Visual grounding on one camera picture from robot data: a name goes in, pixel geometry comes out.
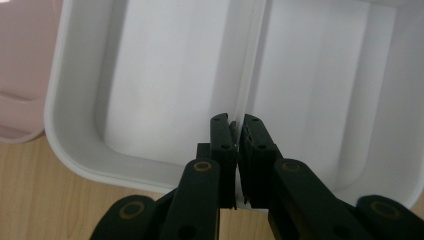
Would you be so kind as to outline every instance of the round hole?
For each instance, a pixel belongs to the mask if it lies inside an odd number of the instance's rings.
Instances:
[[[194,226],[186,225],[178,229],[178,237],[180,239],[188,240],[188,239],[193,239],[195,236],[196,236],[196,228]]]
[[[381,217],[387,219],[397,220],[400,218],[399,210],[385,202],[374,201],[371,203],[371,209]]]
[[[350,239],[352,237],[352,232],[345,226],[336,225],[333,228],[333,232],[341,239]]]
[[[206,161],[198,162],[194,164],[194,170],[197,172],[207,172],[212,169],[212,164]]]
[[[119,216],[125,220],[138,217],[144,211],[144,203],[140,201],[129,202],[119,210]]]
[[[283,169],[288,172],[298,172],[300,170],[300,165],[295,162],[284,162]]]

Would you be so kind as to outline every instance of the white plastic tray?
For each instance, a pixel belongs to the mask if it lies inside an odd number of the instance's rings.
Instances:
[[[337,197],[410,207],[424,182],[424,1],[371,2],[386,5],[65,0],[49,141],[86,178],[167,192],[212,116],[249,113]]]

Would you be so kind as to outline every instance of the pink container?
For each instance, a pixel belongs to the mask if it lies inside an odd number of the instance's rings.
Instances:
[[[0,142],[44,131],[44,103],[62,0],[0,0]]]

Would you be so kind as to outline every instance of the white container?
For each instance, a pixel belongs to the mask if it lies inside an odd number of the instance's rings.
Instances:
[[[46,132],[81,176],[164,193],[212,116],[249,113],[337,197],[411,207],[423,92],[421,0],[65,0]]]

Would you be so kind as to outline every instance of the wooden surface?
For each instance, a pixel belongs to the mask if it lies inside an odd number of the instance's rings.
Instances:
[[[0,144],[0,239],[89,239],[118,199],[158,194],[83,179],[56,158],[43,136]],[[424,196],[413,211],[424,217]],[[274,239],[266,214],[222,210],[220,239]]]

